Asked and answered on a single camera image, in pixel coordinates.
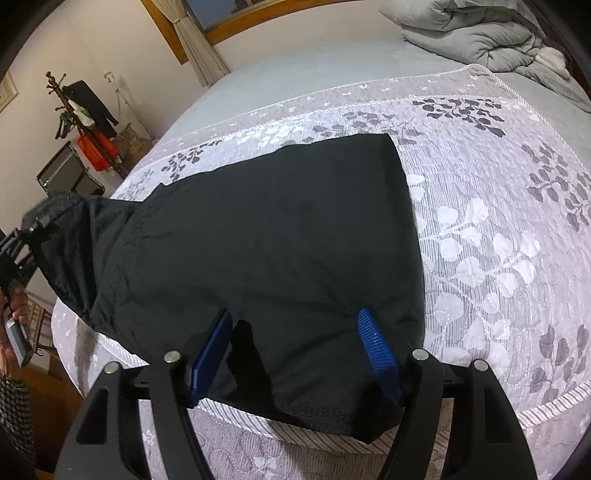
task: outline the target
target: chair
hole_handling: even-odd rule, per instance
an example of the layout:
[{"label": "chair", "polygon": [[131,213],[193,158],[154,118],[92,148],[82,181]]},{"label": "chair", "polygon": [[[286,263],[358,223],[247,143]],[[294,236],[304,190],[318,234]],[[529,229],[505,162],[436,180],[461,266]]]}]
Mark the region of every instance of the chair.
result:
[{"label": "chair", "polygon": [[88,175],[72,143],[66,143],[39,172],[37,181],[45,193],[74,192],[80,195],[104,195],[105,187]]},{"label": "chair", "polygon": [[33,351],[39,353],[39,350],[45,350],[51,356],[59,359],[51,338],[51,312],[31,299],[29,299],[28,306],[29,323],[25,326],[25,330]]}]

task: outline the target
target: checkered sleeve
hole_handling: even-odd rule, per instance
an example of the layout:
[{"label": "checkered sleeve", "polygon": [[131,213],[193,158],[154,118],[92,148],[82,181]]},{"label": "checkered sleeve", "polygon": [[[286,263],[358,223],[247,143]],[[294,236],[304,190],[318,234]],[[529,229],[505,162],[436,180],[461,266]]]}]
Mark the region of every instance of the checkered sleeve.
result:
[{"label": "checkered sleeve", "polygon": [[20,380],[0,374],[0,424],[14,447],[32,464],[37,462],[31,399]]}]

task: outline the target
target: wooden window frame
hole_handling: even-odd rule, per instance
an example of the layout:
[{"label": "wooden window frame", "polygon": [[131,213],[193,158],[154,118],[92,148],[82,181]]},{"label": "wooden window frame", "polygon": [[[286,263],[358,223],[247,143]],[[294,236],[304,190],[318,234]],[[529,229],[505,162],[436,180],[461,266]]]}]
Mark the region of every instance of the wooden window frame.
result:
[{"label": "wooden window frame", "polygon": [[[148,11],[164,39],[181,64],[188,62],[174,25],[158,9],[152,0],[140,0]],[[338,4],[356,0],[267,0],[244,9],[217,25],[205,30],[205,37],[211,45],[227,40],[240,32],[260,25],[274,18],[292,14],[308,8]]]}]

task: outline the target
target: white cloth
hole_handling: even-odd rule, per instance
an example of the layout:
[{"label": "white cloth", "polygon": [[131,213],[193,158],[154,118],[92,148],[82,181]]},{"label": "white cloth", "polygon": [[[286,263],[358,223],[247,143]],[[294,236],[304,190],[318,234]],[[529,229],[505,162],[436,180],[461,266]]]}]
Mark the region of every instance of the white cloth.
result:
[{"label": "white cloth", "polygon": [[95,126],[95,121],[90,116],[90,113],[88,113],[88,110],[86,110],[85,108],[82,108],[74,100],[70,100],[70,105],[74,109],[74,113],[76,114],[76,116],[82,122],[82,125],[84,125],[85,127],[88,127],[88,128],[92,128],[93,126]]},{"label": "white cloth", "polygon": [[552,47],[542,47],[535,56],[535,61],[539,61],[550,70],[560,75],[564,80],[570,79],[570,73],[566,69],[566,61],[562,52]]},{"label": "white cloth", "polygon": [[211,86],[230,73],[199,27],[189,18],[183,0],[152,0],[173,24],[201,86]]}]

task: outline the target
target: black jacket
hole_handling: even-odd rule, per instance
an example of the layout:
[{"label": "black jacket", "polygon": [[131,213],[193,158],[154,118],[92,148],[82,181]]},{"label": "black jacket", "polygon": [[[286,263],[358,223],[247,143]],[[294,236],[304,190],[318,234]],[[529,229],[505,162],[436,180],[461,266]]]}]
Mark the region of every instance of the black jacket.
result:
[{"label": "black jacket", "polygon": [[389,136],[289,145],[141,203],[67,194],[43,212],[55,233],[33,248],[42,272],[127,350],[184,351],[225,307],[237,322],[210,398],[368,443],[397,422],[356,325],[372,306],[386,335],[423,342],[421,255]]},{"label": "black jacket", "polygon": [[74,100],[78,105],[88,110],[88,113],[96,122],[96,127],[106,137],[113,138],[117,135],[109,121],[115,126],[119,125],[119,122],[111,115],[109,109],[100,101],[86,82],[80,80],[62,88],[62,90],[70,100]]}]

